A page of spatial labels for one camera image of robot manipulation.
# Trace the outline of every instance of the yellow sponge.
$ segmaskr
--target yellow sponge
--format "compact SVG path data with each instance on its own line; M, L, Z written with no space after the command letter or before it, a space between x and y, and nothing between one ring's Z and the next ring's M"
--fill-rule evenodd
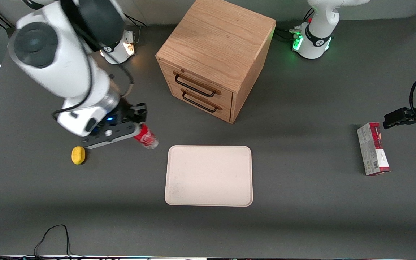
M83 163L83 161L85 161L86 158L86 150L81 147L81 146L77 146L75 148L73 148L73 150L71 150L71 161L76 164L76 165L80 165Z

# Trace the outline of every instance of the red and white box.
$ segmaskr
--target red and white box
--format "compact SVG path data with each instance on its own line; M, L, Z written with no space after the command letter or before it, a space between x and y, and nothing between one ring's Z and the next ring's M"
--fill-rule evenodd
M366 176L389 172L385 150L381 145L380 123L367 123L357 130Z

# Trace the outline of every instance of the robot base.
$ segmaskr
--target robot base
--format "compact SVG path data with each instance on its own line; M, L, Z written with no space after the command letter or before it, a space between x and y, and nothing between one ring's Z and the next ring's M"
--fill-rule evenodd
M295 26L294 29L296 31L304 32L308 25L309 22L304 22L300 25ZM326 50L328 50L331 40L332 38L330 37L330 39L327 42L322 41L322 45L316 47L305 33L299 33L298 38L296 38L293 42L292 50L299 53L299 55L301 55L303 58L310 60L317 59L320 56L322 56L322 54L324 54Z

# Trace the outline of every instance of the green led light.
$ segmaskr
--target green led light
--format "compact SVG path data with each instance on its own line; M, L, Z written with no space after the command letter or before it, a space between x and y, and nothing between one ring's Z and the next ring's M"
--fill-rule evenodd
M332 37L330 37L330 39L328 39L328 43L327 43L327 46L325 47L325 50L328 50L328 47L330 46L330 41L332 41Z
M299 38L297 38L295 40L295 42L293 43L293 49L295 51L299 50L299 48L301 47L301 43L303 42L303 36L300 35Z

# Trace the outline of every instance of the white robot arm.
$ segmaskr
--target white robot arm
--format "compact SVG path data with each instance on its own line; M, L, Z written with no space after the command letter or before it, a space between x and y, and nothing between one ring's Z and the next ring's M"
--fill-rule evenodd
M328 49L332 40L330 35L340 21L339 7L363 5L370 0L307 0L314 9L312 22L295 26L292 33L299 36L293 50L307 59L317 59Z
M34 10L39 10L46 5L58 0L22 0L28 7ZM118 4L114 4L117 11L120 13L124 19L124 13L122 12ZM110 64L121 64L125 62L129 57L134 55L134 33L132 31L123 31L122 38L116 43L109 44L108 46L103 46L101 49L101 56L106 59Z
M123 31L116 0L59 0L21 18L8 44L23 71L65 99L62 109L53 112L57 122L80 137L94 136L82 140L86 147L134 137L145 122L145 104L129 105L89 56L120 42ZM119 66L131 88L132 76Z

